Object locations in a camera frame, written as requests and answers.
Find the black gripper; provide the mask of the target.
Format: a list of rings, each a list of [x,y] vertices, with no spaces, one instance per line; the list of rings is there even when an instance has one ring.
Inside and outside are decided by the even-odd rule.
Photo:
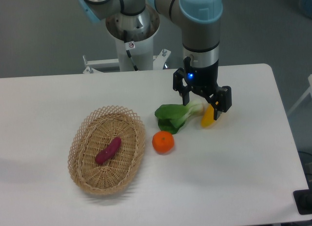
[[[190,102],[191,91],[205,99],[213,107],[213,119],[218,120],[232,106],[232,88],[217,84],[218,61],[207,67],[193,67],[190,60],[184,60],[184,69],[178,68],[173,73],[173,90],[182,98],[183,105]]]

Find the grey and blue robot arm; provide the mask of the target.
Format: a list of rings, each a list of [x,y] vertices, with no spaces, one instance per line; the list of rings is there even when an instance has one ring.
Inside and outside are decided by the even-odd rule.
[[[215,120],[232,106],[231,88],[217,84],[222,0],[78,1],[92,22],[105,21],[120,71],[155,67],[153,38],[166,17],[182,33],[183,67],[174,73],[173,89],[183,104],[193,92],[212,106]]]

